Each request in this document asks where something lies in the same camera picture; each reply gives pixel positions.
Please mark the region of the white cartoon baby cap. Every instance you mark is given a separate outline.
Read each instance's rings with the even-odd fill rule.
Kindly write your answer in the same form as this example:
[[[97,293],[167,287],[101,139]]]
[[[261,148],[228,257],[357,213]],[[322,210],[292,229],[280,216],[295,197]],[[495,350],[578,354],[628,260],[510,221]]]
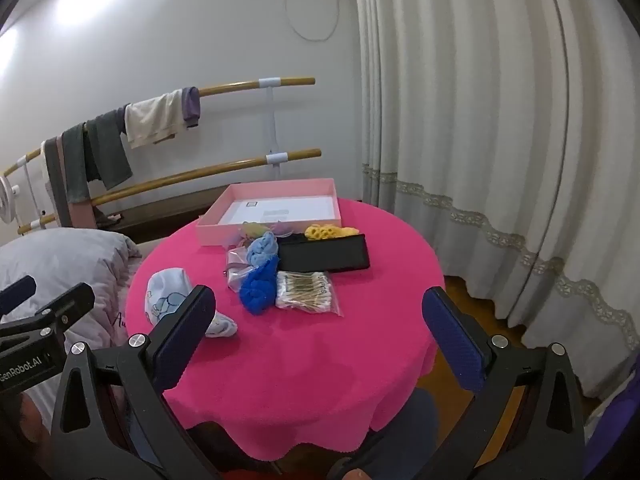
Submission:
[[[155,326],[162,318],[178,310],[193,290],[190,278],[181,268],[169,268],[154,273],[146,286],[144,313],[148,321]],[[232,318],[216,312],[209,323],[205,336],[231,338],[238,332],[238,324]]]

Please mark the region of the blue knitted cloth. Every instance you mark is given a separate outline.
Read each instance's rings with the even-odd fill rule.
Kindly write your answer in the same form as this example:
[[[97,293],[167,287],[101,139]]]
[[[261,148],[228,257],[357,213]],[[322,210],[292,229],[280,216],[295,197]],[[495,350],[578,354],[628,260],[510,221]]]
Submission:
[[[243,281],[239,297],[252,315],[261,315],[276,303],[279,258],[273,256],[254,269]]]

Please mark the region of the light blue sock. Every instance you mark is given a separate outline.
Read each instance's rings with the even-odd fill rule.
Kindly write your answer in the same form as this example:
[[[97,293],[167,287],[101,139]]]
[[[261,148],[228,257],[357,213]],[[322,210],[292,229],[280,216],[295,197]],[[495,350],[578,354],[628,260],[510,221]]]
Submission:
[[[273,232],[268,231],[250,243],[250,246],[247,247],[246,260],[250,266],[259,268],[277,254],[277,237]]]

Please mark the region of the black leather cover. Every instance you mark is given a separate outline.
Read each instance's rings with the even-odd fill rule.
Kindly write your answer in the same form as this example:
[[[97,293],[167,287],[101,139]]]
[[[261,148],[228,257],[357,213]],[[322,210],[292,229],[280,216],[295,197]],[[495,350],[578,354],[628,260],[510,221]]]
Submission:
[[[370,268],[366,237],[357,234],[329,240],[307,240],[303,234],[278,241],[280,271],[340,273]]]

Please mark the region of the yellow crochet piece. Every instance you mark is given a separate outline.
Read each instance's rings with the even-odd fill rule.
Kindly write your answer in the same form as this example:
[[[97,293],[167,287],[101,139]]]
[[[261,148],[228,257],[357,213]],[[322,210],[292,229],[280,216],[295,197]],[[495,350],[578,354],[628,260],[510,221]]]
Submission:
[[[312,224],[305,230],[307,240],[336,240],[337,238],[359,235],[356,228],[350,226],[334,226],[334,224]]]

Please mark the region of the grey pillow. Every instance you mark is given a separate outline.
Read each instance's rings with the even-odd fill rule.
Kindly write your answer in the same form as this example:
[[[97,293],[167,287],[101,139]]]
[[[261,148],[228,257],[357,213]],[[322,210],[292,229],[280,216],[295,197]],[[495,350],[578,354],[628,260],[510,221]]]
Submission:
[[[24,276],[36,292],[3,323],[29,318],[79,283],[94,292],[94,307],[65,332],[65,348],[83,341],[93,350],[117,347],[127,339],[125,307],[128,289],[142,263],[138,246],[125,235],[84,229],[39,231],[1,247],[1,287]]]

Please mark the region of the small white fan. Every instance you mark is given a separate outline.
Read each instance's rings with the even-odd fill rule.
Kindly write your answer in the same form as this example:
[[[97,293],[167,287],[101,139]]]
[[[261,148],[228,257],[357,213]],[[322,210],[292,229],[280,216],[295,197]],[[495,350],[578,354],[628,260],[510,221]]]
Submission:
[[[12,185],[3,174],[0,176],[0,218],[3,223],[10,224],[16,218],[16,199],[20,195],[20,187]]]

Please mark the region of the dark top white cabinet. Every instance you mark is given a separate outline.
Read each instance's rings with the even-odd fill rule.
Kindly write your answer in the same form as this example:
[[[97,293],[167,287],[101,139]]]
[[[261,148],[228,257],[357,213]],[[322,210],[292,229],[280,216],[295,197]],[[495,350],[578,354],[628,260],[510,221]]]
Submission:
[[[108,229],[123,231],[134,226],[142,226],[142,224],[184,216],[187,216],[189,221],[193,221],[205,214],[227,188],[228,185],[215,186],[123,209],[118,213],[119,222],[109,226]]]

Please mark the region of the pink round tablecloth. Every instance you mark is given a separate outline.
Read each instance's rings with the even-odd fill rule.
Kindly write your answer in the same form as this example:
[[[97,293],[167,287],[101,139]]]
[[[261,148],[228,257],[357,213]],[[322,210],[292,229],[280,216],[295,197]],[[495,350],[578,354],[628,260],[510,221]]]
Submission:
[[[341,200],[340,209],[366,238],[370,266],[334,275],[337,313],[248,313],[224,278],[224,250],[202,246],[194,224],[144,259],[127,296],[129,333],[150,330],[146,286],[166,268],[213,289],[217,310],[238,324],[230,338],[203,340],[166,392],[183,426],[216,422],[258,460],[277,460],[301,443],[350,452],[386,426],[432,370],[437,346],[422,298],[444,281],[434,250],[385,210],[354,200]]]

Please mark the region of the dark green towel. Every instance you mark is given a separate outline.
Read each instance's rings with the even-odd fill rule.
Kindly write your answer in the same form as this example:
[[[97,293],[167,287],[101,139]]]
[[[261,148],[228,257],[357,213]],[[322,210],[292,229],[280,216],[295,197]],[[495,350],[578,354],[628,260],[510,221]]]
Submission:
[[[90,200],[92,181],[111,190],[132,177],[122,144],[125,132],[125,109],[119,107],[62,133],[66,193],[72,204]]]

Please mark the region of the yellow organza scrunchie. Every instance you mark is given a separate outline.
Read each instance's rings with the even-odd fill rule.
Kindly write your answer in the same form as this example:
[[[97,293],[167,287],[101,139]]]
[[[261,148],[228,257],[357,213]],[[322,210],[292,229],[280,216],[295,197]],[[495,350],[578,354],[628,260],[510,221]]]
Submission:
[[[256,240],[256,238],[262,237],[265,232],[268,232],[269,228],[256,222],[243,222],[241,231],[248,240]]]

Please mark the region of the pink shallow box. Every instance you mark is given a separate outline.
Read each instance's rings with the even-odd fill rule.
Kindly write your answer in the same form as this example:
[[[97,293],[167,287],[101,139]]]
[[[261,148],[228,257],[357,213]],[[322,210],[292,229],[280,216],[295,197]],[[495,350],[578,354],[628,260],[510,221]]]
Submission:
[[[297,179],[229,185],[196,222],[203,246],[222,246],[244,223],[283,224],[294,232],[312,224],[342,225],[333,179]]]

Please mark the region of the white lace-trimmed curtain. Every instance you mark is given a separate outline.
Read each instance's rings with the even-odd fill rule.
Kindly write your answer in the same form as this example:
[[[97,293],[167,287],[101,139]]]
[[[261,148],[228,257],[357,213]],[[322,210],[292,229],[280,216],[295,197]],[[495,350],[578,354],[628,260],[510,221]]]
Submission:
[[[617,0],[357,0],[363,196],[588,396],[639,352],[639,37]]]

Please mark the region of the cream cloth on rail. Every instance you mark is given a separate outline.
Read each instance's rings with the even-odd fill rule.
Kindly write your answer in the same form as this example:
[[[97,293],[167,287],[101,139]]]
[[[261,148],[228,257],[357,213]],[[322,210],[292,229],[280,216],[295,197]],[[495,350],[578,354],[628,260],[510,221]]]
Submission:
[[[130,148],[157,144],[186,132],[182,91],[174,90],[125,108],[126,135]]]

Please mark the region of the purple cloth on rail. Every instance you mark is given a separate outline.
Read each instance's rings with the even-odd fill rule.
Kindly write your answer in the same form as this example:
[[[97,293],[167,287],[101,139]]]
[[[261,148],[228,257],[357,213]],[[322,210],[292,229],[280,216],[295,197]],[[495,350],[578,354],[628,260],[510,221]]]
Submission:
[[[198,126],[201,118],[201,97],[200,90],[196,87],[186,87],[182,89],[181,95],[182,117],[186,128]]]

